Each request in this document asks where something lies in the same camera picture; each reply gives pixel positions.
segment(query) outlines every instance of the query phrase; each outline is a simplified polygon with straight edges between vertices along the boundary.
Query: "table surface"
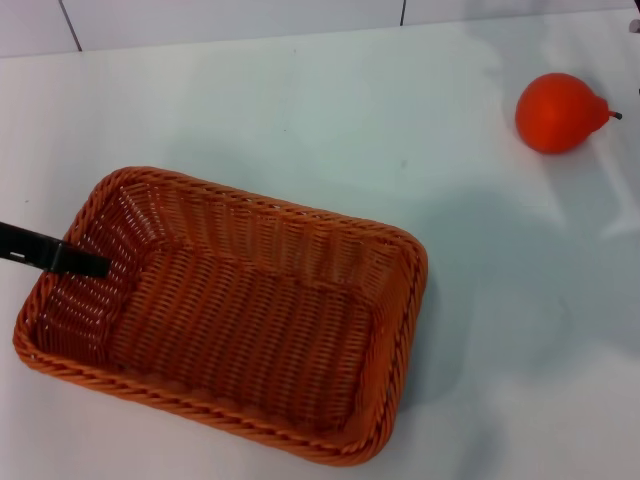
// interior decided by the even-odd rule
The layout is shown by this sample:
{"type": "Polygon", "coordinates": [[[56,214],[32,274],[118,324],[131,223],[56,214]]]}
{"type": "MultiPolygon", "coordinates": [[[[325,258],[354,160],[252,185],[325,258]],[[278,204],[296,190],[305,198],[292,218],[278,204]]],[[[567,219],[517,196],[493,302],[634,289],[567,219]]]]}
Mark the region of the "table surface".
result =
{"type": "Polygon", "coordinates": [[[431,270],[387,447],[331,469],[27,369],[0,269],[0,473],[539,480],[640,472],[640,35],[632,10],[0,60],[0,218],[60,236],[155,165],[414,234],[431,270]],[[513,132],[565,71],[624,114],[570,155],[513,132]]]}

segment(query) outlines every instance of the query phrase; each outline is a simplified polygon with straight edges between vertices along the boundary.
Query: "orange wicker basket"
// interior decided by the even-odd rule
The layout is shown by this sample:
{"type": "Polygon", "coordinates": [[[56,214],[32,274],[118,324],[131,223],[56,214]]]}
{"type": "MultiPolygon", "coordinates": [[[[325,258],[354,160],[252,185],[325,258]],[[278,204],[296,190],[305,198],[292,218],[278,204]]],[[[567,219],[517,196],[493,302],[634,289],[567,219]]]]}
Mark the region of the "orange wicker basket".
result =
{"type": "Polygon", "coordinates": [[[13,340],[29,367],[318,463],[389,439],[427,273],[409,234],[125,168],[65,240],[111,271],[40,277],[13,340]]]}

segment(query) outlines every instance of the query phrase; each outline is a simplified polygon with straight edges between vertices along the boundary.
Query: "basket rim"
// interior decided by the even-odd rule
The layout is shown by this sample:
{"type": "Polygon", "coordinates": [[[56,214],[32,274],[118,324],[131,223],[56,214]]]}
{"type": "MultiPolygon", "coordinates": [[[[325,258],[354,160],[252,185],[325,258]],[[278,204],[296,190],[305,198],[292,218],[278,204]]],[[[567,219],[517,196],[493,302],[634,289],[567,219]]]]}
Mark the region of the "basket rim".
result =
{"type": "MultiPolygon", "coordinates": [[[[139,183],[141,178],[149,177],[161,177],[162,182],[171,182],[176,188],[190,189],[194,192],[202,192],[204,189],[211,193],[229,195],[231,201],[236,201],[236,197],[240,197],[243,200],[249,199],[247,201],[254,203],[253,208],[264,210],[274,216],[295,216],[296,221],[301,222],[318,222],[325,219],[335,222],[339,220],[345,227],[361,228],[363,231],[377,231],[385,236],[392,235],[404,252],[414,256],[411,262],[413,270],[411,291],[408,295],[403,317],[397,322],[397,329],[393,336],[392,365],[390,365],[389,372],[385,376],[384,388],[381,389],[387,393],[376,398],[374,405],[371,407],[374,411],[375,420],[371,424],[371,428],[366,432],[366,436],[340,445],[326,438],[314,440],[299,429],[282,428],[268,421],[249,418],[243,412],[216,406],[215,401],[203,400],[188,393],[171,392],[161,387],[155,388],[154,385],[137,380],[132,376],[110,372],[100,367],[77,362],[62,355],[41,351],[31,340],[30,333],[34,325],[33,323],[29,324],[28,319],[37,317],[38,313],[44,308],[47,297],[59,283],[59,276],[48,273],[43,273],[39,277],[18,315],[13,342],[22,361],[30,368],[37,369],[43,373],[81,384],[94,390],[112,393],[127,400],[134,400],[155,408],[178,413],[201,423],[223,428],[231,433],[236,433],[234,430],[242,430],[242,436],[244,437],[269,443],[272,446],[296,453],[318,463],[356,464],[364,462],[378,453],[391,435],[400,397],[404,390],[409,360],[408,354],[413,342],[417,313],[419,312],[422,294],[426,287],[428,258],[422,244],[410,233],[397,227],[248,193],[155,167],[126,167],[116,170],[105,177],[94,188],[89,199],[76,215],[64,239],[72,244],[77,244],[85,233],[87,226],[99,214],[112,194],[122,187],[139,183]],[[155,396],[153,401],[143,398],[143,393],[149,391],[153,391],[155,396]],[[252,430],[250,434],[247,433],[248,428],[252,430]],[[268,442],[265,440],[265,436],[270,437],[268,442]],[[332,457],[334,460],[335,457],[341,457],[342,461],[332,462],[328,460],[328,457],[332,457]]],[[[366,358],[368,355],[369,352],[367,350],[364,352],[364,357],[366,358]]]]}

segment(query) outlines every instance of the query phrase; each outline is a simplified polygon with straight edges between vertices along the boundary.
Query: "woven basket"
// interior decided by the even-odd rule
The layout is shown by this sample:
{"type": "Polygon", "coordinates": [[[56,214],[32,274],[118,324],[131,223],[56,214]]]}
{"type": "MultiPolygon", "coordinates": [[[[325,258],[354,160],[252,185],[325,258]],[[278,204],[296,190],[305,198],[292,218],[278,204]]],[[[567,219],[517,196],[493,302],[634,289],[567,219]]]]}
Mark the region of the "woven basket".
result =
{"type": "Polygon", "coordinates": [[[40,277],[13,339],[29,367],[318,463],[389,439],[427,272],[409,234],[125,168],[65,240],[111,272],[40,277]]]}

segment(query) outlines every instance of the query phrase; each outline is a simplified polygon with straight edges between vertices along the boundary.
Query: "white wall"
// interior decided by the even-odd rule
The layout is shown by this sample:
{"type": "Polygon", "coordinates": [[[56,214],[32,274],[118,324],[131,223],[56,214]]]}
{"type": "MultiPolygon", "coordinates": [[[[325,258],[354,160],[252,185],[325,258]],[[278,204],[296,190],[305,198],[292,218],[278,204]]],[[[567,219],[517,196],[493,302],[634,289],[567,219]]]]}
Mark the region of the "white wall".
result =
{"type": "Polygon", "coordinates": [[[272,37],[400,24],[402,0],[65,0],[83,49],[272,37]]]}
{"type": "Polygon", "coordinates": [[[633,0],[407,0],[405,25],[452,20],[633,8],[633,0]]]}
{"type": "Polygon", "coordinates": [[[57,0],[0,0],[0,57],[75,51],[57,0]]]}
{"type": "MultiPolygon", "coordinates": [[[[87,50],[394,27],[403,5],[403,0],[63,1],[87,50]]],[[[407,0],[404,24],[632,6],[632,0],[407,0]]],[[[58,0],[0,0],[0,57],[73,51],[58,0]]]]}

